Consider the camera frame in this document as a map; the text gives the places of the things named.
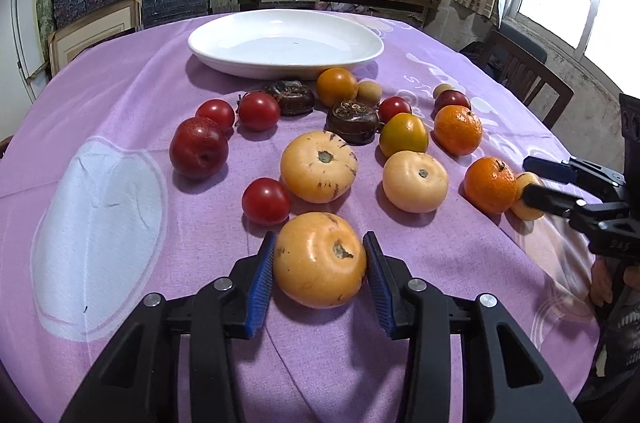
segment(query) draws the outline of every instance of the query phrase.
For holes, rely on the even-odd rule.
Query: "mandarin orange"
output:
[[[516,201],[518,186],[504,161],[485,156],[466,169],[463,188],[466,199],[487,214],[504,213]]]
[[[436,114],[433,136],[452,156],[466,156],[480,145],[482,123],[462,105],[447,105]]]

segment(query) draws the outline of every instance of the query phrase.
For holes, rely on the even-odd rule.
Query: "cherry tomato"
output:
[[[285,221],[291,210],[287,189],[271,178],[259,178],[242,194],[242,211],[254,223],[263,226]]]
[[[316,92],[324,106],[332,107],[346,99],[355,99],[358,81],[346,69],[327,69],[318,77]]]
[[[388,123],[391,118],[400,112],[408,112],[411,114],[411,105],[406,103],[406,100],[400,98],[400,96],[392,96],[391,98],[386,98],[385,101],[380,104],[378,117],[382,123]]]
[[[196,111],[196,118],[204,117],[215,121],[222,130],[229,130],[236,120],[233,107],[222,99],[205,101]]]
[[[238,117],[248,129],[263,132],[280,119],[280,106],[266,92],[249,92],[242,96],[238,104]]]

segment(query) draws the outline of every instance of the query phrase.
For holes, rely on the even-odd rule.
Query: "brown fruit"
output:
[[[371,80],[364,80],[358,84],[356,101],[368,107],[375,107],[382,98],[382,87]]]

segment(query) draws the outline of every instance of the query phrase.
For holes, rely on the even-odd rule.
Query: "fruit stem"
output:
[[[330,163],[331,161],[334,160],[334,156],[329,152],[327,152],[326,150],[321,150],[321,151],[318,151],[318,159],[322,163]]]

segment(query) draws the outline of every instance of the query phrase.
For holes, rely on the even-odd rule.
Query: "red tomato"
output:
[[[280,106],[266,92],[249,92],[242,96],[238,104],[238,117],[248,129],[263,132],[280,119]]]
[[[286,221],[291,210],[291,198],[280,182],[259,178],[242,194],[242,211],[254,223],[263,226]]]
[[[196,111],[196,118],[209,118],[215,121],[222,130],[229,130],[236,120],[233,107],[222,99],[205,101]]]
[[[405,99],[400,98],[400,96],[392,96],[391,98],[386,98],[385,101],[380,104],[378,117],[382,123],[388,123],[391,118],[400,112],[408,112],[411,114],[411,106],[406,103]]]

